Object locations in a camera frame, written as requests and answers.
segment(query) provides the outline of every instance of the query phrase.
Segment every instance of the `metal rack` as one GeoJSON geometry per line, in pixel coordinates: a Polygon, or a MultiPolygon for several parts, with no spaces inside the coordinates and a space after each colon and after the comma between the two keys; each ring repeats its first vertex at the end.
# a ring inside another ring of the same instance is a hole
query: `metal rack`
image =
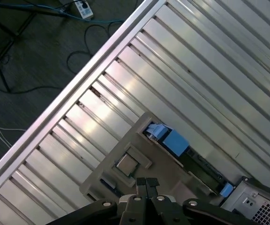
{"type": "Polygon", "coordinates": [[[88,204],[80,183],[146,111],[270,186],[270,1],[144,1],[1,159],[0,224],[88,204]]]}

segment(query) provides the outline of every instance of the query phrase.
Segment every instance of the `black cable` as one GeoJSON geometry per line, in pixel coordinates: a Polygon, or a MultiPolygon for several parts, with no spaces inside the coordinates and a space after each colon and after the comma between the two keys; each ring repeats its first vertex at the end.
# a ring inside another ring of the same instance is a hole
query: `black cable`
{"type": "MultiPolygon", "coordinates": [[[[134,6],[134,8],[133,8],[133,11],[135,11],[135,9],[137,8],[138,1],[139,1],[139,0],[136,0],[135,6],[134,6]]],[[[122,24],[123,22],[122,22],[122,21],[114,21],[114,22],[110,22],[110,23],[108,24],[107,28],[105,28],[104,26],[101,26],[101,25],[93,24],[93,25],[88,26],[88,27],[85,29],[85,32],[84,32],[84,44],[85,44],[86,50],[85,50],[85,51],[80,51],[80,50],[79,50],[79,51],[74,51],[74,52],[70,53],[70,54],[67,56],[67,59],[66,59],[66,66],[67,66],[67,69],[68,69],[71,73],[77,74],[77,72],[73,71],[73,70],[71,69],[71,67],[69,66],[69,60],[71,59],[72,56],[74,56],[74,55],[76,55],[76,54],[84,54],[84,55],[88,55],[90,58],[92,58],[93,55],[94,55],[94,54],[90,51],[89,45],[88,45],[88,43],[87,43],[87,33],[88,33],[88,30],[89,30],[90,28],[92,28],[92,27],[100,27],[100,28],[102,28],[102,29],[107,33],[107,36],[108,36],[108,39],[109,39],[109,38],[112,36],[111,33],[110,33],[110,28],[111,28],[111,26],[112,26],[113,24],[116,24],[116,23],[121,23],[121,24],[122,24]]]]}
{"type": "Polygon", "coordinates": [[[108,35],[108,38],[110,38],[112,35],[110,34],[110,27],[111,27],[111,25],[113,25],[113,24],[115,24],[115,23],[123,23],[122,21],[114,21],[114,22],[110,22],[109,24],[108,24],[108,27],[107,27],[107,35],[108,35]]]}
{"type": "Polygon", "coordinates": [[[84,43],[85,43],[85,47],[86,47],[88,53],[91,55],[91,57],[92,57],[94,54],[92,54],[91,51],[90,51],[90,49],[89,49],[89,46],[88,46],[88,44],[87,44],[86,37],[87,37],[87,32],[88,32],[88,30],[89,30],[90,28],[92,28],[92,27],[100,27],[100,28],[102,28],[102,29],[107,33],[107,30],[106,30],[105,27],[103,27],[103,26],[101,26],[101,25],[97,25],[97,24],[90,25],[90,26],[88,26],[88,27],[85,29],[85,32],[84,32],[84,43]]]}
{"type": "Polygon", "coordinates": [[[64,7],[64,6],[67,6],[67,5],[73,4],[73,3],[78,2],[78,1],[81,1],[81,2],[85,3],[83,0],[71,1],[71,2],[68,2],[68,3],[66,3],[66,4],[62,5],[62,6],[57,7],[56,9],[58,9],[58,8],[62,8],[62,7],[64,7]]]}
{"type": "Polygon", "coordinates": [[[77,55],[77,54],[88,55],[89,58],[92,57],[90,53],[85,52],[85,51],[74,51],[74,52],[70,53],[70,54],[68,55],[67,59],[66,59],[66,66],[67,66],[67,69],[68,69],[71,73],[73,73],[73,74],[77,74],[78,72],[75,72],[75,71],[73,71],[73,69],[71,69],[71,67],[70,67],[70,65],[69,65],[69,60],[70,60],[70,58],[71,58],[72,56],[77,55]]]}
{"type": "Polygon", "coordinates": [[[133,12],[136,10],[137,5],[138,5],[138,0],[136,0],[136,2],[135,2],[135,7],[134,7],[134,9],[133,9],[132,13],[133,13],[133,12]]]}
{"type": "Polygon", "coordinates": [[[90,25],[85,29],[85,32],[84,32],[84,44],[85,44],[86,50],[85,51],[74,51],[74,52],[70,53],[68,55],[68,57],[66,58],[67,69],[73,74],[77,74],[78,72],[75,72],[73,69],[71,69],[71,67],[69,65],[69,60],[71,59],[72,56],[77,55],[77,54],[84,54],[84,55],[89,56],[89,59],[91,59],[93,57],[93,55],[94,55],[94,54],[91,53],[90,48],[89,48],[89,46],[87,44],[87,32],[92,27],[100,27],[100,28],[103,28],[105,32],[107,32],[105,27],[103,27],[101,25],[97,25],[97,24],[90,25]]]}
{"type": "Polygon", "coordinates": [[[0,88],[0,91],[5,93],[5,94],[12,94],[12,95],[18,95],[18,94],[25,94],[25,93],[28,93],[28,92],[31,92],[31,91],[34,91],[34,90],[37,90],[37,89],[45,89],[45,88],[49,88],[49,89],[58,89],[58,90],[62,90],[63,88],[61,87],[55,87],[55,86],[38,86],[38,87],[34,87],[34,88],[31,88],[29,90],[22,90],[22,91],[15,91],[15,92],[7,92],[3,89],[0,88]]]}

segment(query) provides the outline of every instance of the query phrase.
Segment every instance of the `screw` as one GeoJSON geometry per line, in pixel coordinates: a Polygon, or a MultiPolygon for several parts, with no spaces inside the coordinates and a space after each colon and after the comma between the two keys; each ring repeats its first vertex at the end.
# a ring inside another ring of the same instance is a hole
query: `screw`
{"type": "Polygon", "coordinates": [[[191,206],[197,206],[197,202],[195,202],[195,201],[190,201],[189,204],[190,204],[191,206]]]}
{"type": "Polygon", "coordinates": [[[110,202],[104,202],[102,205],[108,207],[108,206],[111,205],[111,203],[110,202]]]}
{"type": "Polygon", "coordinates": [[[159,201],[163,201],[165,198],[164,198],[163,196],[158,196],[157,199],[158,199],[159,201]]]}

